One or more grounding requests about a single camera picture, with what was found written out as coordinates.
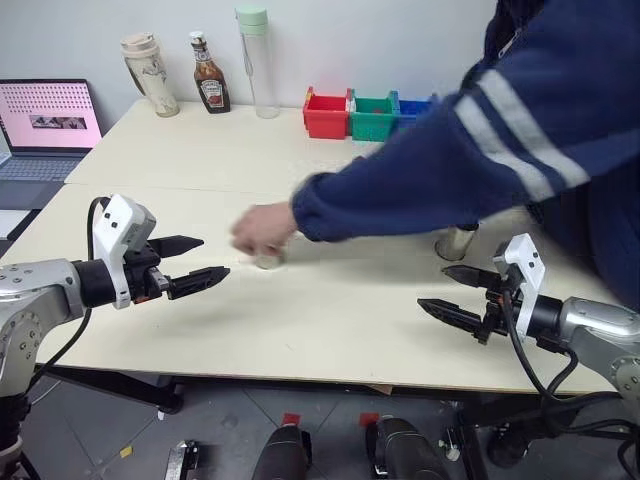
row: blue bin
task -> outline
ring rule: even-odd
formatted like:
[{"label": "blue bin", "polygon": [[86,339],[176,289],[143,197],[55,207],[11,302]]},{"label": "blue bin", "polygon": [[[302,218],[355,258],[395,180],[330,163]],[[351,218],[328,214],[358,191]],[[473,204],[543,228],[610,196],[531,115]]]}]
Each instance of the blue bin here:
[{"label": "blue bin", "polygon": [[419,115],[424,115],[431,110],[438,103],[438,96],[433,94],[426,101],[399,100],[398,103],[400,104],[400,115],[397,117],[396,130],[402,130],[416,123]]}]

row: bottle label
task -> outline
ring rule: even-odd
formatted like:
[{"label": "bottle label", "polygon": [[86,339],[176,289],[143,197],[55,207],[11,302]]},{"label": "bottle label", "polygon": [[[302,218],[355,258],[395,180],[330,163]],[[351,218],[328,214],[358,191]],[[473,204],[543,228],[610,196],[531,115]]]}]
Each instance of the bottle label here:
[{"label": "bottle label", "polygon": [[223,108],[224,98],[222,96],[222,84],[217,80],[203,80],[200,84],[204,98],[209,106],[213,108]]},{"label": "bottle label", "polygon": [[193,53],[196,56],[196,62],[208,62],[211,60],[211,55],[209,55],[209,50],[206,48],[195,48],[193,49]]}]

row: person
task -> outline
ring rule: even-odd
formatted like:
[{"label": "person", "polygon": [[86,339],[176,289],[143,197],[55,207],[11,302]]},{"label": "person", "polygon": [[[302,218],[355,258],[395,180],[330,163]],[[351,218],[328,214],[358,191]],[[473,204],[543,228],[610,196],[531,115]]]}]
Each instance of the person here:
[{"label": "person", "polygon": [[459,92],[368,158],[234,226],[248,254],[427,232],[529,205],[640,309],[640,2],[500,0]]}]

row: laptop keyboard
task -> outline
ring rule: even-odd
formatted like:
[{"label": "laptop keyboard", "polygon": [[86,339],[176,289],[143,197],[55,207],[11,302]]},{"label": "laptop keyboard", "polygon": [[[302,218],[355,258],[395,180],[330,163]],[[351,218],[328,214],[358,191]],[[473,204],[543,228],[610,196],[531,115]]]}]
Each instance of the laptop keyboard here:
[{"label": "laptop keyboard", "polygon": [[0,180],[63,182],[80,160],[28,160],[12,158],[0,167]]}]

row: table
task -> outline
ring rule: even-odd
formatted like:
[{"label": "table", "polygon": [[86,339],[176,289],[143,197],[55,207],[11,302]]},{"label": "table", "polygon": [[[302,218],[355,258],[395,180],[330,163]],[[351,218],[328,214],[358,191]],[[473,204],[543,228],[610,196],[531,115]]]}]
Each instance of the table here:
[{"label": "table", "polygon": [[[60,365],[260,379],[376,383],[446,389],[530,392],[510,342],[489,346],[424,313],[419,297],[436,297],[484,311],[483,292],[440,273],[438,233],[364,238],[336,245],[296,237],[281,268],[262,271],[229,245],[228,230],[252,203],[277,193],[215,192],[133,186],[66,185],[9,250],[3,263],[86,258],[84,224],[92,198],[118,192],[145,205],[158,220],[154,236],[184,234],[205,245],[163,261],[180,275],[224,264],[231,275],[191,297],[116,311],[96,309],[91,324]],[[465,263],[491,268],[497,243],[529,232],[547,265],[542,293],[613,301],[599,279],[580,267],[533,224],[523,210],[488,219]],[[45,339],[46,361],[77,322]],[[566,363],[529,342],[527,352],[544,381]],[[611,389],[585,369],[566,391]]]},{"label": "table", "polygon": [[378,148],[375,142],[309,138],[302,110],[283,108],[274,119],[251,106],[210,115],[200,102],[158,117],[140,100],[67,178],[85,185],[135,185],[288,198],[308,175],[335,171]]}]

